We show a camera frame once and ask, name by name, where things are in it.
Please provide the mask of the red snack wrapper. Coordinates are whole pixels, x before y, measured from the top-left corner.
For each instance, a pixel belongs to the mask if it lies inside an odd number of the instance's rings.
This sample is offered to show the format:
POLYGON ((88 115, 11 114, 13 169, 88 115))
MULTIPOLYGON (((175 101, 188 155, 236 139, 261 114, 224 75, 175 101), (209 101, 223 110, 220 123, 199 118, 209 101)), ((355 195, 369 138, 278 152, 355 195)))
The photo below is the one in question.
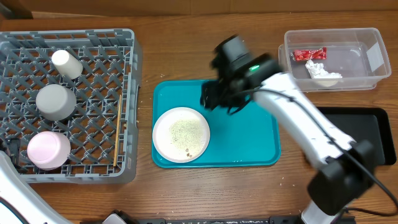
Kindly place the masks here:
POLYGON ((322 47, 316 50, 294 50, 292 58, 295 61, 304 60, 325 60, 327 58, 327 48, 322 47))

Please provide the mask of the white cup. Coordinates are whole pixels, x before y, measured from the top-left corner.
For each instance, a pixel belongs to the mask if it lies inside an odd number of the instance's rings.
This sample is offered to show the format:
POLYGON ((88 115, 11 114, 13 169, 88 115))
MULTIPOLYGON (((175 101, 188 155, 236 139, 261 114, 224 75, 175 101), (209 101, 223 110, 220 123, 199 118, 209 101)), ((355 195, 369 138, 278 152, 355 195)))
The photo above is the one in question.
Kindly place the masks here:
POLYGON ((71 80, 78 78, 83 72, 83 65, 66 50, 57 50, 53 53, 51 61, 59 74, 71 80))

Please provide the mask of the pink shallow bowl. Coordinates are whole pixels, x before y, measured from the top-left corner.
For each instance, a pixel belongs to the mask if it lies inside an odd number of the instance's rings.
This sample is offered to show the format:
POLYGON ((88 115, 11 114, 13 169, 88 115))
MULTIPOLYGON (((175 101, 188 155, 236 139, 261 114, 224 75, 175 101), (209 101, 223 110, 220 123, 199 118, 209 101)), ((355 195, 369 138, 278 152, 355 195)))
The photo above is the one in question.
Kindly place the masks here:
POLYGON ((71 152, 66 135, 51 131, 36 134, 28 143, 27 155, 40 169, 52 170, 62 166, 71 152))

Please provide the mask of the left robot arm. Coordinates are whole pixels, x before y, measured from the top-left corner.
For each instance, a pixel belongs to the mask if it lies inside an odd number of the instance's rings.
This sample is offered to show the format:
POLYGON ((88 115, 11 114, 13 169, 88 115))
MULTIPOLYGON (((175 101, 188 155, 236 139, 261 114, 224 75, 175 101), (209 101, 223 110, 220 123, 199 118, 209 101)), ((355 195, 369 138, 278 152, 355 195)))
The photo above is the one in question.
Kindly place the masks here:
POLYGON ((1 141, 1 224, 69 223, 21 177, 10 158, 9 145, 1 141))

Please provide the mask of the white napkin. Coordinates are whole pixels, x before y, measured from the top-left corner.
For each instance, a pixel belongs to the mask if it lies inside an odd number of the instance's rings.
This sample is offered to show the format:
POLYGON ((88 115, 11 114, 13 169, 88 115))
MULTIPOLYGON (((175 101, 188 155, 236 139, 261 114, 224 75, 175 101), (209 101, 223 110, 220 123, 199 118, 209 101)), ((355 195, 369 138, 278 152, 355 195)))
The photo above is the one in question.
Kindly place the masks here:
POLYGON ((324 79, 324 78, 341 78, 340 73, 329 73, 324 69, 324 64, 314 63, 312 60, 307 60, 305 64, 312 79, 324 79))

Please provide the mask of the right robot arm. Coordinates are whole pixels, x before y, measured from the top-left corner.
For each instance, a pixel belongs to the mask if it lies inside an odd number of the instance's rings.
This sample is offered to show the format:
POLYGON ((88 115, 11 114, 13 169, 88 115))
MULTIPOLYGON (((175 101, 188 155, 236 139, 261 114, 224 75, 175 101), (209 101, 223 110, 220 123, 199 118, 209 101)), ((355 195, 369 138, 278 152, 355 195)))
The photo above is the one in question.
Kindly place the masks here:
POLYGON ((218 78, 202 85, 201 105, 224 107, 232 115, 254 101, 277 118, 317 169, 300 223, 336 223, 346 206, 373 185, 377 153, 371 143, 355 141, 329 121, 271 55, 253 57, 233 35, 215 48, 211 67, 218 78))

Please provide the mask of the large white plate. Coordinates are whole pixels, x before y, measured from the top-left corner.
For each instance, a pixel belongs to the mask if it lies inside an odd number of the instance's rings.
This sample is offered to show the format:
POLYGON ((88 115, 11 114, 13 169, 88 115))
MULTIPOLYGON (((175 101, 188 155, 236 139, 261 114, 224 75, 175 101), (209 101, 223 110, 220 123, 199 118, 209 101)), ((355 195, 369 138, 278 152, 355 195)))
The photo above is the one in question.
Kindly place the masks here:
POLYGON ((155 150, 166 160, 186 163, 198 159, 210 143, 210 127, 198 111, 177 107, 163 113, 152 130, 155 150))

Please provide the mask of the grey white bowl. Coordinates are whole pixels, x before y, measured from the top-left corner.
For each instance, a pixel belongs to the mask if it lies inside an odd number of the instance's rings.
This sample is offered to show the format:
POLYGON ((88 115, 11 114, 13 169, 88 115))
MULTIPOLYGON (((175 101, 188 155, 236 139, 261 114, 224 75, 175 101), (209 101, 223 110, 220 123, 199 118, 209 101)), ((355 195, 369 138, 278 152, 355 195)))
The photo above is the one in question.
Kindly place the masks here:
POLYGON ((60 121, 71 116, 76 103, 74 92, 58 84, 43 87, 35 99, 40 114, 51 121, 60 121))

